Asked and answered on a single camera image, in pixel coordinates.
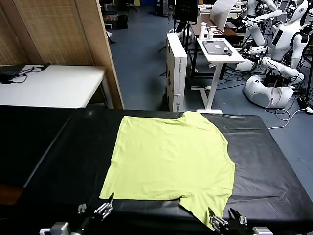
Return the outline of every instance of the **table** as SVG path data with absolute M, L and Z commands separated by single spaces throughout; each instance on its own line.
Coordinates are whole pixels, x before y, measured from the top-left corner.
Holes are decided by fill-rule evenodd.
M 211 9 L 212 9 L 212 6 L 210 6 L 210 8 L 204 8 L 203 5 L 198 5 L 198 11 L 199 11 L 199 15 L 209 15 L 210 12 L 211 12 Z M 228 18 L 233 18 L 233 19 L 236 19 L 238 18 L 238 14 L 241 13 L 243 10 L 240 9 L 240 8 L 232 8 L 230 10 L 230 13 L 229 13 L 229 16 Z
M 0 184 L 25 187 L 73 112 L 0 106 Z
M 24 70 L 32 67 L 26 65 Z M 86 107 L 99 85 L 105 82 L 104 67 L 94 66 L 50 65 L 42 72 L 27 75 L 24 83 L 0 84 L 0 105 Z
M 197 42 L 195 45 L 195 57 L 197 57 L 198 53 L 198 45 L 200 45 L 201 50 L 203 51 L 207 61 L 209 63 L 216 64 L 213 80 L 211 86 L 207 87 L 191 87 L 192 90 L 199 90 L 201 93 L 201 97 L 203 100 L 203 104 L 205 109 L 197 109 L 197 112 L 200 113 L 211 113 L 211 114 L 221 114 L 222 111 L 219 109 L 212 109 L 212 103 L 215 96 L 217 84 L 219 83 L 219 80 L 223 78 L 223 72 L 222 70 L 225 68 L 226 63 L 239 63 L 243 62 L 244 58 L 238 53 L 238 51 L 225 39 L 225 38 L 213 38 L 214 41 L 222 41 L 224 42 L 227 47 L 232 51 L 232 55 L 210 55 L 207 53 L 203 42 L 206 40 L 200 40 L 197 38 Z M 209 96 L 206 96 L 205 90 L 210 90 Z
M 210 15 L 198 16 L 197 23 L 195 25 L 190 26 L 192 32 L 197 38 L 200 35 L 201 22 L 207 22 L 207 27 L 215 26 L 214 23 L 210 20 Z M 216 35 L 215 37 L 223 37 L 227 38 L 227 40 L 230 40 L 231 39 L 230 37 L 238 38 L 238 35 L 231 28 L 225 28 L 222 35 Z
M 211 26 L 215 26 L 214 23 L 210 20 L 210 16 L 209 15 L 202 15 L 202 16 L 198 16 L 197 19 L 197 23 L 195 25 L 191 25 L 191 31 L 194 34 L 194 36 L 196 38 L 199 37 L 200 34 L 200 27 L 201 27 L 201 22 L 207 22 L 207 27 L 211 27 Z M 240 41 L 240 39 L 242 38 L 242 35 L 240 34 L 236 34 L 232 29 L 230 28 L 225 28 L 224 32 L 222 33 L 222 35 L 215 35 L 215 38 L 225 38 L 227 39 L 231 44 L 235 44 L 238 43 Z M 188 47 L 188 45 L 186 45 L 186 52 L 187 55 L 189 56 L 189 59 L 191 61 L 192 64 L 192 70 L 191 70 L 191 80 L 193 80 L 194 78 L 210 78 L 213 76 L 212 73 L 207 73 L 207 72 L 195 72 L 195 68 L 196 68 L 196 63 L 197 63 L 197 54 L 196 54 L 196 50 L 198 51 L 198 44 L 195 43 L 195 49 L 194 49 L 194 54 L 192 57 L 191 54 L 191 49 Z
M 92 210 L 103 203 L 98 197 L 124 115 L 179 118 L 182 113 L 92 106 L 75 110 L 24 190 L 15 213 L 9 217 L 8 222 L 13 224 L 9 224 L 8 234 L 15 234 L 20 228 L 26 234 L 38 234 L 38 228 L 49 228 L 56 221 L 72 224 L 79 204 L 86 202 Z M 203 115 L 228 140 L 228 153 L 236 164 L 233 194 L 224 210 L 224 219 L 229 219 L 227 211 L 232 207 L 247 216 L 251 226 L 267 226 L 280 234 L 310 231 L 313 204 L 261 118 Z M 150 232 L 164 229 L 213 234 L 179 207 L 179 200 L 115 200 L 113 206 L 114 213 L 103 224 L 106 232 L 125 229 L 138 234 L 143 229 Z

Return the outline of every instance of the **white bottle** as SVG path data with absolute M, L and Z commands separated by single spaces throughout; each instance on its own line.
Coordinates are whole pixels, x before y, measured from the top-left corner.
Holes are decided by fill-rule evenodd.
M 204 40 L 205 31 L 206 31 L 206 22 L 201 22 L 200 34 L 199 34 L 199 39 L 200 40 Z
M 213 40 L 214 33 L 215 33 L 215 29 L 214 28 L 209 28 L 209 32 L 207 34 L 207 40 L 208 41 L 212 41 Z

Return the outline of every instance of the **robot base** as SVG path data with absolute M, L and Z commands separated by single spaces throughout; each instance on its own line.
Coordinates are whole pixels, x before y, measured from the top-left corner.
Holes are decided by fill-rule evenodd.
M 265 87 L 262 84 L 266 75 L 252 76 L 246 82 L 244 93 L 254 104 L 268 109 L 284 108 L 293 95 L 290 87 Z

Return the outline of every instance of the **black tabletop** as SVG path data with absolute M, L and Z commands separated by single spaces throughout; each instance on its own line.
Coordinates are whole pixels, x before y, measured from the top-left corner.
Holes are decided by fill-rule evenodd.
M 178 118 L 182 113 L 79 109 L 50 148 L 25 189 L 14 218 L 51 226 L 52 221 L 71 221 L 77 206 L 86 202 L 96 208 L 104 202 L 99 194 L 110 166 L 116 135 L 124 115 Z M 301 233 L 310 230 L 313 204 L 259 116 L 204 115 L 228 140 L 228 153 L 236 164 L 233 195 L 224 210 L 232 207 L 247 216 L 253 226 L 273 232 Z M 115 200 L 119 227 L 136 225 L 184 231 L 207 228 L 179 206 L 178 200 Z M 36 219 L 24 211 L 37 214 Z
M 0 106 L 0 184 L 24 186 L 72 112 Z

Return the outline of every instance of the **t-shirt sleeve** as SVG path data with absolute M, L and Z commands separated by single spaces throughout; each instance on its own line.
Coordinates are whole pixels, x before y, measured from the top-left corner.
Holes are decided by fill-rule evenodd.
M 180 198 L 180 205 L 190 211 L 198 220 L 206 224 L 210 229 L 210 208 L 220 218 L 223 216 L 223 209 L 231 196 L 232 191 L 224 188 L 208 188 L 191 193 Z

